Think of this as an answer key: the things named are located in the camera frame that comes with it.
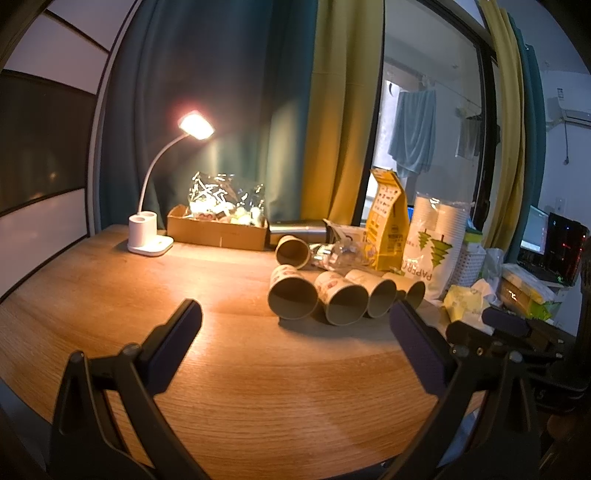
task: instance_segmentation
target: yellow package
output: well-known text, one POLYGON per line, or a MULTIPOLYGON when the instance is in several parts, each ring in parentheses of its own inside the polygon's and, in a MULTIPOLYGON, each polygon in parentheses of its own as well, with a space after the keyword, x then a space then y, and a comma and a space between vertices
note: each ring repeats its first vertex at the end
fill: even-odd
POLYGON ((400 268, 402 252, 408 235, 406 194, 392 170, 372 168, 378 192, 365 224, 367 240, 375 248, 372 267, 389 271, 400 268))

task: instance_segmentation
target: plastic bag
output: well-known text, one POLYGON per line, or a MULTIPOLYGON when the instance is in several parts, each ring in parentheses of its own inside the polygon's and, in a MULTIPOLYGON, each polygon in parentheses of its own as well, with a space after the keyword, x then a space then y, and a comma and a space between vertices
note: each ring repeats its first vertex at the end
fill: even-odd
POLYGON ((334 244, 310 244, 311 264, 324 270, 344 273, 351 268, 367 267, 375 257, 375 248, 367 242, 350 239, 334 244))
POLYGON ((470 204, 418 194, 402 255, 406 277, 425 282, 427 300, 440 299, 456 267, 470 204))
POLYGON ((193 218, 240 225, 265 224, 265 189, 262 183, 219 173, 193 176, 189 189, 189 209, 193 218))
POLYGON ((452 285, 443 300, 443 305, 450 321, 461 320, 487 335, 493 334, 493 328, 482 321, 482 312, 491 305, 479 290, 452 285))
POLYGON ((482 266, 482 278, 491 286, 492 291, 499 291, 499 283, 503 274, 503 250, 500 248, 487 248, 484 264, 482 266))

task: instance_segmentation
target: computer monitor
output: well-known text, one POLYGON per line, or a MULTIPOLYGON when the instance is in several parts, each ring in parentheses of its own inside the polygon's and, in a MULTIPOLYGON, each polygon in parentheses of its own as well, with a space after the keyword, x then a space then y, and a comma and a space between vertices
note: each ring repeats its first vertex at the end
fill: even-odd
POLYGON ((548 214, 530 205, 530 214, 521 240, 521 248, 544 255, 548 234, 548 214))

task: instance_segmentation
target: hanging towel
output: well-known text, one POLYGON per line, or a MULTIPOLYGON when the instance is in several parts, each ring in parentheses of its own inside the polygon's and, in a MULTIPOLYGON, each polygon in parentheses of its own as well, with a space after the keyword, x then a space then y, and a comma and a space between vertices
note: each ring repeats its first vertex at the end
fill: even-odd
POLYGON ((480 131, 482 121, 474 118, 462 118, 460 137, 457 139, 456 157, 474 160, 480 157, 480 131))
POLYGON ((435 90, 400 92, 388 153, 396 161, 396 172, 401 178, 429 171, 431 167, 435 106, 435 90))

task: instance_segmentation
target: window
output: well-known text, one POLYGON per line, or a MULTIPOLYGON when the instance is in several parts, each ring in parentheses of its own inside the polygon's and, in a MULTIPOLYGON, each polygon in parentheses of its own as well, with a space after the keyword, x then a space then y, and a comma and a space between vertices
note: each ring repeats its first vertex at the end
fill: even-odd
MULTIPOLYGON (((482 181, 484 42, 476 42, 474 33, 466 36, 454 26, 459 20, 450 23, 436 12, 441 7, 435 3, 385 2, 384 68, 372 166, 398 173, 409 205, 417 193, 472 203, 479 188, 492 182, 490 175, 482 181)), ((488 157, 494 161, 494 153, 488 157)), ((362 221, 376 188, 370 177, 362 221)))

